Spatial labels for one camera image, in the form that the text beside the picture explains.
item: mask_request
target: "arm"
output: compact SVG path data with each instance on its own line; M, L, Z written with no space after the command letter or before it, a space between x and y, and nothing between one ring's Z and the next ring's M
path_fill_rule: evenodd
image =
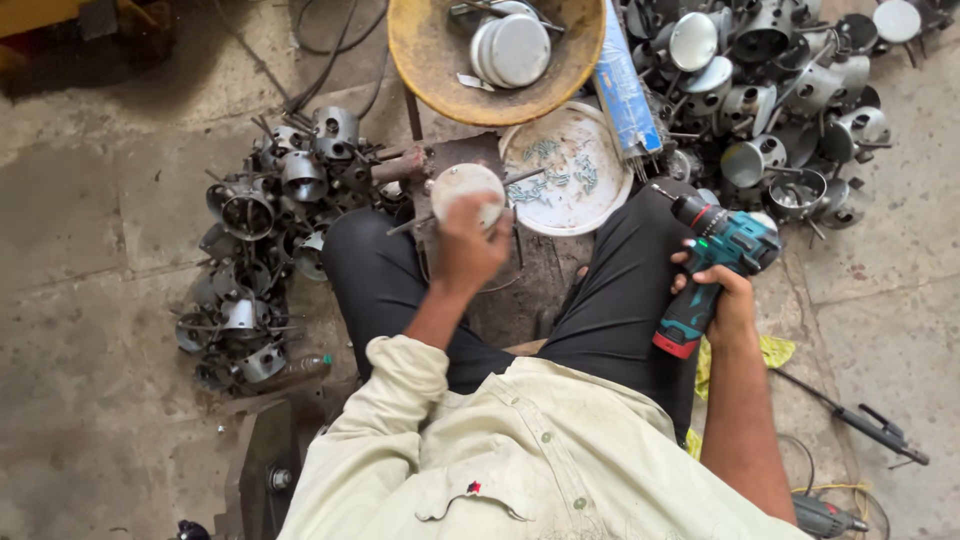
M490 239L477 225L489 200L477 194L451 206L440 271L404 335L367 345L371 378L310 444L280 540L355 537L419 469L418 427L446 390L444 349L470 298L509 254L509 215Z
M767 515L796 525L756 332L753 287L724 266L697 273L693 280L724 286L707 330L713 359L700 462ZM674 290L685 283L678 276Z

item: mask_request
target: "pile of metal parts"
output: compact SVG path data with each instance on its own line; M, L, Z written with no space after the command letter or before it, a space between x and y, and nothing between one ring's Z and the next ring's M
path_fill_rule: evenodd
M635 68L672 139L660 165L726 208L764 210L821 238L821 225L857 223L850 195L863 183L844 178L843 165L892 146L867 85L871 59L951 24L955 6L937 1L884 0L873 17L830 24L820 0L713 1L702 11L629 0Z
M547 30L556 35L565 31L527 0L467 1L452 6L449 15L454 23L473 31L473 73L501 88L521 88L539 79L550 63Z
M394 204L373 187L378 148L359 136L349 111L320 108L312 118L286 116L286 125L273 128L262 116L252 121L264 135L241 171L225 177L206 171L216 180L206 205L217 223L200 241L209 272L192 290L195 309L176 325L180 347L197 359L197 382L233 396L310 369L287 359L284 344L297 339L291 331L299 327L287 310L285 279L296 268L325 281L321 250L333 220L351 209Z

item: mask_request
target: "shirt pocket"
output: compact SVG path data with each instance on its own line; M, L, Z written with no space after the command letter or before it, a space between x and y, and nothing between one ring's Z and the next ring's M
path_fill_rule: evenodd
M535 521L536 475L531 461L529 455L519 450L498 447L442 469L420 473L425 493L416 506L417 519L442 519L455 499L482 497L502 504L513 519Z

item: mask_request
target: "concrete floor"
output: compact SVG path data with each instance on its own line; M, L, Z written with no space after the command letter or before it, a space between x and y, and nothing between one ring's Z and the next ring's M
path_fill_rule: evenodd
M872 5L830 5L825 18ZM175 56L156 69L0 103L4 540L166 538L177 519L209 525L223 511L237 419L191 381L169 310L204 258L196 245L212 220L203 170L236 167L257 133L247 118L276 111L278 97L205 6L183 2ZM286 86L315 72L318 61L290 46L285 5L227 9ZM364 101L382 31L343 56L326 87L334 93L317 105ZM871 483L898 539L960 536L958 43L957 29L928 43L921 70L900 52L875 62L899 144L849 169L867 182L866 219L812 249L808 231L788 233L786 255L756 280L761 330L798 344L787 369L844 404L889 414L930 454L929 467L889 471L900 462L890 452L771 376L778 429L810 447L817 483ZM421 113L428 139L479 133ZM410 139L392 67L362 135ZM557 243L563 268L584 258L577 247ZM328 285L298 280L295 290L311 315L300 346L332 353L331 380L349 380L352 352ZM805 457L782 450L793 485L803 485ZM849 494L831 497L853 508Z

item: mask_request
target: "man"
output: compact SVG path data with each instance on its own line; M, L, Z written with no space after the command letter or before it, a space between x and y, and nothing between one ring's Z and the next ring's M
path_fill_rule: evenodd
M461 322L510 252L510 216L477 225L492 200L454 203L429 283L388 216L330 229L324 266L366 383L310 445L281 540L807 538L791 525L750 283L724 267L693 276L725 287L698 463L678 445L696 361L651 343L686 284L674 252L691 231L669 202L642 189L615 212L537 357L514 357Z

